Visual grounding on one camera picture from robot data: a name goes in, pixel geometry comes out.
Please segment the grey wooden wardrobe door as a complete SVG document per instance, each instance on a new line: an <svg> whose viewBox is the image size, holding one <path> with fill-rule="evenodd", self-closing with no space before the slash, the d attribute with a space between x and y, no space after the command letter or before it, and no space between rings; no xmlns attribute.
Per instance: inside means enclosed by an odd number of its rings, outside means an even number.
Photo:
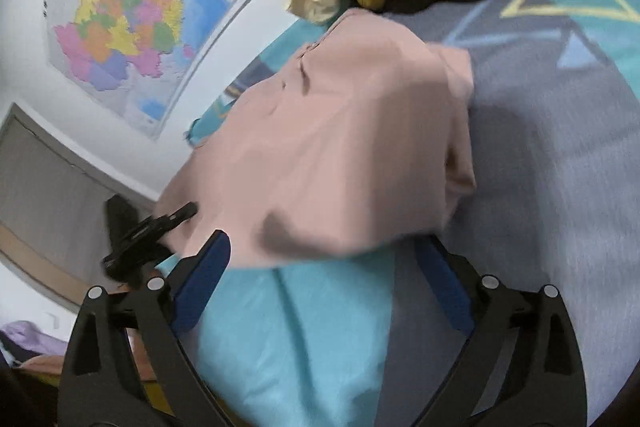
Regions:
<svg viewBox="0 0 640 427"><path fill-rule="evenodd" d="M111 250L104 204L120 194L142 217L151 199L107 176L17 104L1 124L1 252L48 293L80 305L93 285L116 291L101 260Z"/></svg>

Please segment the purple cloth pile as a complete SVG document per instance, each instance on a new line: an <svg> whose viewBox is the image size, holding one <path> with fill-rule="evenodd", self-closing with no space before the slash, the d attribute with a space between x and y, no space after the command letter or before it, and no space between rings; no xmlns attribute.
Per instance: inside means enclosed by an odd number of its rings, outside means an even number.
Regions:
<svg viewBox="0 0 640 427"><path fill-rule="evenodd" d="M44 333L29 321L16 321L1 326L1 347L15 361L24 363L38 355L65 355L65 340Z"/></svg>

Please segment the pink beige trousers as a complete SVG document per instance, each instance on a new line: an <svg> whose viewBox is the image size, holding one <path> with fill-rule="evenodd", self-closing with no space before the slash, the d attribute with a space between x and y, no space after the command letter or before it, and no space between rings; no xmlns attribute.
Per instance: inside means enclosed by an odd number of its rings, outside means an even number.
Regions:
<svg viewBox="0 0 640 427"><path fill-rule="evenodd" d="M198 212L166 236L227 233L237 268L346 258L445 228L476 187L468 51L365 10L343 14L246 90L155 207Z"/></svg>

